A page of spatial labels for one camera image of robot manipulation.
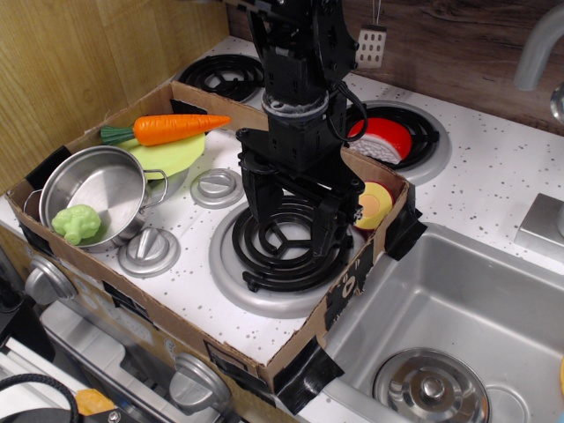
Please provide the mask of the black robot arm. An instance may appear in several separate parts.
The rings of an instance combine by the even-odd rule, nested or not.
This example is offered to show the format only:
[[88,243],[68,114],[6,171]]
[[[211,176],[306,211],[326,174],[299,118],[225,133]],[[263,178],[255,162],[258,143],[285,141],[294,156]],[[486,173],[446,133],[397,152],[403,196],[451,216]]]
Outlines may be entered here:
[[267,130],[236,136],[249,209],[263,223],[285,192],[314,207],[311,251],[327,256],[360,213],[360,178],[344,163],[348,103],[344,78],[356,67],[358,43],[339,1],[235,1],[246,13],[263,67]]

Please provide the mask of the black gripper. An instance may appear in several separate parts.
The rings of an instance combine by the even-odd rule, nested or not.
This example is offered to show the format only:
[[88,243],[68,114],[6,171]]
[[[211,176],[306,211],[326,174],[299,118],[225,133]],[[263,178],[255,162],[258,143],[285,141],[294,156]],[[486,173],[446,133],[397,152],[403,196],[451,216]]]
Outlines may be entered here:
[[285,190],[314,206],[312,251],[325,257],[360,212],[364,183],[342,159],[347,98],[326,93],[311,114],[267,113],[268,129],[241,128],[236,136],[243,188],[256,221],[276,212]]

